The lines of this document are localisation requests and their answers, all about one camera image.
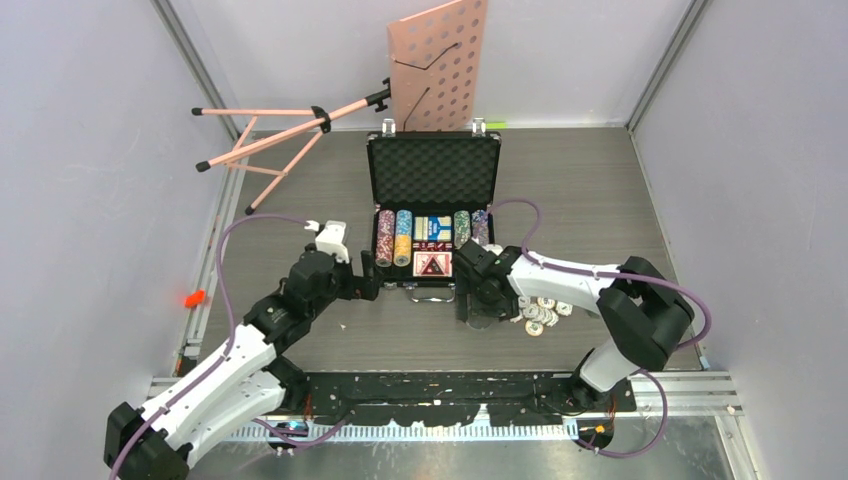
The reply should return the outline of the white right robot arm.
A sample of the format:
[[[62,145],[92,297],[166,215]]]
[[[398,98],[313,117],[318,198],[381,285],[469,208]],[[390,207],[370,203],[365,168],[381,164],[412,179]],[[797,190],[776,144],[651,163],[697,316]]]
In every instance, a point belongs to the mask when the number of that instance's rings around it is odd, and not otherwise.
[[[565,398],[584,410],[598,409],[631,374],[663,370],[695,318],[678,286],[641,257],[593,266],[469,241],[454,252],[452,263],[474,315],[511,320],[524,312],[520,298],[535,297],[570,304],[603,321],[608,340],[587,353],[565,384]]]

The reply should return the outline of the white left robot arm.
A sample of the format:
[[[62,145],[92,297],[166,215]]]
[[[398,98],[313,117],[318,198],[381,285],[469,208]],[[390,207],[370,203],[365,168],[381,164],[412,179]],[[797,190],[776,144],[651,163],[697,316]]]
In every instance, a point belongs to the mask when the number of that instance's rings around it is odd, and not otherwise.
[[[226,435],[278,409],[302,410],[308,375],[284,353],[336,300],[377,298],[374,254],[363,273],[308,245],[276,291],[257,301],[214,354],[138,408],[123,402],[108,416],[104,462],[113,479],[184,479]]]

